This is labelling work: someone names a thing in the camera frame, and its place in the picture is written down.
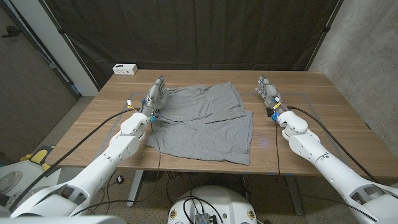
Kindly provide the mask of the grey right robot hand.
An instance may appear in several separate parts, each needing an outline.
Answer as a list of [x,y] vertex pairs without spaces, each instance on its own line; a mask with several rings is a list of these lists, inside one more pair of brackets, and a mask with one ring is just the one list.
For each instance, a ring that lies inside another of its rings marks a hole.
[[280,93],[268,79],[261,75],[257,82],[258,87],[255,88],[255,91],[264,100],[268,117],[276,121],[277,118],[288,109],[284,105]]

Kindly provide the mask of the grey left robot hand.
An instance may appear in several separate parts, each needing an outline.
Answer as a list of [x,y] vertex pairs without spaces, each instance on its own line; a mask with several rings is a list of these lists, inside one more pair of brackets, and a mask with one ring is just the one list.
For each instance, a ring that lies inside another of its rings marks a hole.
[[166,94],[165,78],[160,76],[149,88],[148,94],[142,103],[141,113],[146,116],[157,116],[165,102]]

